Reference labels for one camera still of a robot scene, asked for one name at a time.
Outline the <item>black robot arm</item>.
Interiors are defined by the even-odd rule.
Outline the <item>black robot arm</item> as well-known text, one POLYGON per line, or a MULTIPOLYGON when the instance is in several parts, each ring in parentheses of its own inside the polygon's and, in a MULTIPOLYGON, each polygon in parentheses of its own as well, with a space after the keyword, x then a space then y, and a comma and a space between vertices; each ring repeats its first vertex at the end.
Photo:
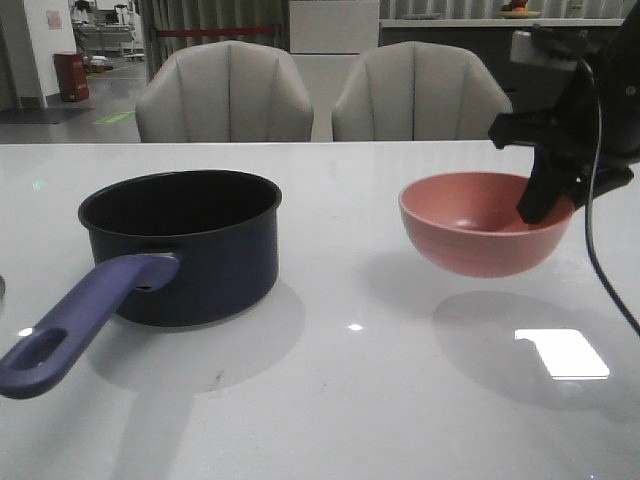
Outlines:
POLYGON ((561 197, 581 207, 628 185, 639 160, 639 9, 608 42, 539 25, 518 31, 511 58, 573 72, 551 107, 501 113, 489 129, 498 149, 534 149, 517 205, 522 220, 540 223, 561 197))

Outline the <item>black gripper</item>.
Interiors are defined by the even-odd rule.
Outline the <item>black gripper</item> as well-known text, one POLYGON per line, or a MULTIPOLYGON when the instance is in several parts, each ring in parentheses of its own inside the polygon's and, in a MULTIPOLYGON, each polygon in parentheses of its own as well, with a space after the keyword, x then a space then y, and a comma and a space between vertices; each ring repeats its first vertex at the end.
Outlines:
POLYGON ((525 223, 542 222, 561 198, 569 199, 578 210, 589 198, 624 187, 634 179, 629 167, 598 167, 594 182, 582 172, 596 150, 599 103, 596 72, 582 59, 553 105, 496 116, 489 128, 496 148, 534 148, 530 177, 517 204, 525 223))

